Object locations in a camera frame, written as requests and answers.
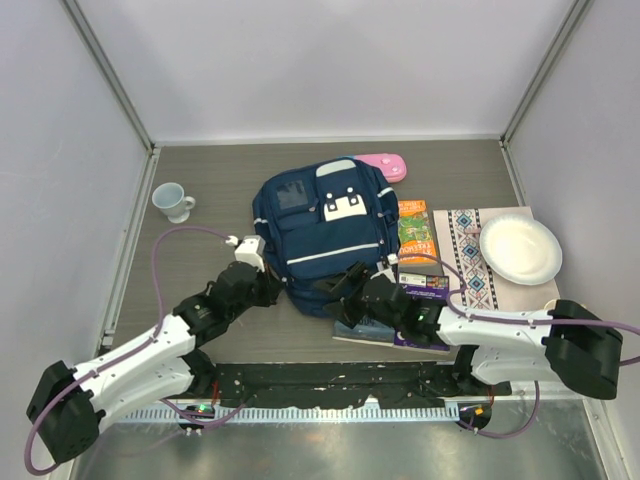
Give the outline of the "dark blue 1984 book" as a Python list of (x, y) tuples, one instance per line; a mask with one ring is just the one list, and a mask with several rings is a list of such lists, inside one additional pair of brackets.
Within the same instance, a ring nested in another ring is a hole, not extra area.
[(395, 330), (393, 328), (367, 318), (353, 328), (336, 321), (332, 332), (334, 340), (380, 346), (392, 346), (394, 337)]

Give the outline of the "navy blue student backpack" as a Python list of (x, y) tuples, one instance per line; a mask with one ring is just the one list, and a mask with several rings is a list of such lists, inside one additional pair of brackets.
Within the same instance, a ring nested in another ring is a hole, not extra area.
[(304, 315), (325, 317), (328, 292), (316, 282), (358, 262), (376, 268), (398, 254), (399, 205), (382, 170), (338, 157), (267, 180), (252, 201), (264, 255)]

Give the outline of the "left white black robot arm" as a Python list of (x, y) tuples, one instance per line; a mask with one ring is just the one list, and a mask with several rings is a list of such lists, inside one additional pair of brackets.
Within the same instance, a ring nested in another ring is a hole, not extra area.
[(201, 346), (223, 335), (248, 309), (274, 305), (281, 289), (269, 269), (234, 261), (138, 337), (73, 367), (63, 361), (48, 366), (26, 410), (32, 423), (24, 452), (27, 470), (41, 472), (31, 458), (36, 439), (60, 465), (148, 403), (183, 393), (205, 397), (215, 369)]

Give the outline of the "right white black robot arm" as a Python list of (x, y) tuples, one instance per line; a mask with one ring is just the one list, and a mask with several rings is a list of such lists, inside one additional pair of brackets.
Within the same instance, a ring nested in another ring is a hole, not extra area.
[(314, 287), (328, 300), (325, 311), (350, 328), (369, 317), (415, 344), (457, 348), (451, 380), (462, 394), (502, 382), (558, 381), (586, 397), (617, 396), (620, 330), (575, 302), (482, 313), (450, 298), (413, 297), (391, 270), (373, 273), (361, 262)]

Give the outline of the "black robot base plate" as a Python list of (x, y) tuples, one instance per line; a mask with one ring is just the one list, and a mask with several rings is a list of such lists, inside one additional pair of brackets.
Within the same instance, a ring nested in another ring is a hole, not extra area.
[(212, 400), (224, 407), (360, 408), (372, 397), (384, 409), (440, 407), (447, 398), (505, 397), (511, 384), (487, 386), (437, 362), (221, 364), (196, 390), (171, 399)]

